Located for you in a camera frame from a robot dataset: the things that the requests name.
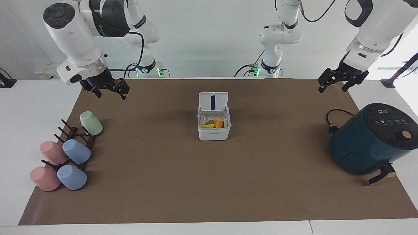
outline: container lid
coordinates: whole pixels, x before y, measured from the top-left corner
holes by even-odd
[[[199,108],[201,111],[225,111],[228,106],[227,92],[199,93]]]

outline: wall outlet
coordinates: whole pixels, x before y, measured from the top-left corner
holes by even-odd
[[[35,74],[39,79],[61,79],[56,68],[39,67],[35,70]]]

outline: white table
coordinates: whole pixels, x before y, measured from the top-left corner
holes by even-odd
[[[0,234],[418,234],[418,219],[338,220],[229,223],[100,224],[15,226],[34,189],[30,171],[44,164],[39,145],[56,141],[57,126],[67,119],[80,93],[79,85],[61,80],[19,80],[12,89],[0,89]],[[350,88],[359,109],[373,102],[393,105],[418,121],[394,89],[379,81]],[[414,205],[418,205],[418,151],[393,164]]]

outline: brown table mat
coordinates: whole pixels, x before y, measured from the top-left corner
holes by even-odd
[[[397,177],[373,186],[328,151],[325,113],[358,109],[311,79],[128,80],[125,101],[81,92],[104,130],[80,191],[35,188],[20,225],[416,218]],[[198,138],[199,92],[229,92],[226,141]],[[349,116],[334,113],[333,123]]]

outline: cup rack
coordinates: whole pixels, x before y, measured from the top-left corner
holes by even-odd
[[[66,136],[66,139],[65,139],[65,141],[67,141],[67,140],[72,140],[72,139],[74,139],[76,136],[79,136],[79,137],[81,137],[81,139],[83,139],[84,140],[84,142],[86,142],[86,147],[88,147],[90,150],[92,150],[92,148],[93,148],[93,145],[94,145],[94,141],[96,140],[96,137],[95,136],[93,136],[93,135],[91,135],[87,130],[86,130],[86,128],[84,127],[84,126],[81,126],[81,128],[83,128],[83,130],[84,130],[84,134],[77,134],[77,131],[78,131],[78,128],[77,127],[72,127],[72,126],[70,126],[70,125],[68,125],[68,123],[66,122],[66,121],[64,121],[63,119],[61,119],[61,121],[64,123],[64,125],[66,126],[66,127],[68,127],[68,129],[69,129],[69,132],[67,133],[66,131],[64,131],[64,129],[63,128],[61,128],[61,127],[58,127],[58,129]],[[65,143],[65,141],[61,138],[61,137],[59,137],[58,135],[56,135],[56,134],[54,134],[54,136],[59,140],[59,141],[61,141],[62,143]],[[68,158],[68,160],[67,161],[65,161],[64,163],[62,163],[61,165],[53,165],[53,164],[51,164],[49,161],[45,161],[45,160],[41,160],[43,163],[45,163],[45,164],[47,164],[48,166],[50,166],[50,167],[52,167],[52,169],[54,169],[55,171],[58,171],[62,166],[64,166],[64,165],[66,165],[66,164],[68,164],[68,162],[71,162],[71,163],[73,163],[78,169],[80,169],[80,170],[82,170],[82,171],[84,171],[85,170],[85,168],[86,168],[86,165],[87,165],[87,163],[90,161],[90,159],[89,160],[87,160],[86,162],[84,162],[84,163],[81,163],[81,164],[78,164],[78,163],[75,163],[73,160],[71,160],[71,158]]]

